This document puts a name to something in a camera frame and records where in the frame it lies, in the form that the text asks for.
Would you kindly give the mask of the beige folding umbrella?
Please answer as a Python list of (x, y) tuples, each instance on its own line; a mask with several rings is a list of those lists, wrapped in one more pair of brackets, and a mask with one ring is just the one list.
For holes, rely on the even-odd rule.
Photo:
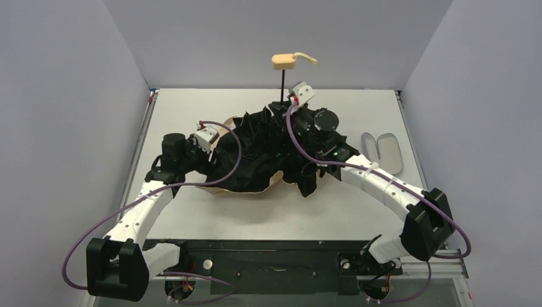
[[(228, 120), (233, 124), (232, 131), (221, 132), (214, 146), (216, 156), (206, 179), (209, 182), (220, 179), (233, 166), (236, 171), (225, 181), (204, 187), (204, 191), (210, 194), (256, 194), (283, 181), (295, 185), (303, 197), (308, 197), (315, 192), (317, 179), (330, 175), (309, 165), (293, 146), (283, 117), (292, 106), (288, 94), (259, 112), (245, 113)], [(309, 108), (308, 103), (302, 107)], [(303, 138), (299, 142), (312, 157), (329, 161), (331, 157), (325, 156), (319, 145), (335, 140), (339, 118), (325, 107), (311, 110), (316, 111), (313, 125), (316, 137)]]

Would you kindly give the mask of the lilac umbrella case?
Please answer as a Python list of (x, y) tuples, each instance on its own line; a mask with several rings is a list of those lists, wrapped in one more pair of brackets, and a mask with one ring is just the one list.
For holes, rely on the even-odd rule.
[(379, 163), (380, 167), (391, 175), (403, 172), (403, 157), (396, 136), (386, 133), (375, 138), (370, 133), (360, 137), (362, 153), (371, 161)]

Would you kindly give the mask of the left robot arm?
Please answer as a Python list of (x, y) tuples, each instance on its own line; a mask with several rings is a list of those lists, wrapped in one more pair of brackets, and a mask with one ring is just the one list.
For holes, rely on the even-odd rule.
[(205, 165), (212, 140), (191, 134), (172, 133), (162, 140), (133, 207), (103, 238), (93, 238), (86, 247), (89, 294), (126, 301), (139, 301), (150, 280), (175, 265), (180, 248), (161, 244), (143, 251), (144, 242), (157, 218), (173, 200), (187, 173)]

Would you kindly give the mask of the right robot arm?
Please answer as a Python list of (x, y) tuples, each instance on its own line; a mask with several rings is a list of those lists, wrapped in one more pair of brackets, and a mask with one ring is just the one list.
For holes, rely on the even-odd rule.
[(391, 237), (378, 235), (370, 241), (361, 254), (373, 262), (385, 264), (403, 256), (412, 256), (420, 261), (441, 258), (439, 247), (458, 230), (449, 210), (446, 195), (439, 189), (427, 191), (398, 180), (354, 150), (345, 142), (345, 137), (335, 133), (335, 140), (319, 145), (328, 160), (312, 157), (300, 144), (300, 139), (310, 136), (311, 127), (304, 121), (300, 130), (294, 123), (299, 116), (308, 113), (304, 107), (290, 106), (284, 114), (286, 130), (297, 152), (309, 165), (330, 173), (335, 179), (355, 186), (371, 195), (395, 213), (402, 221), (402, 229)]

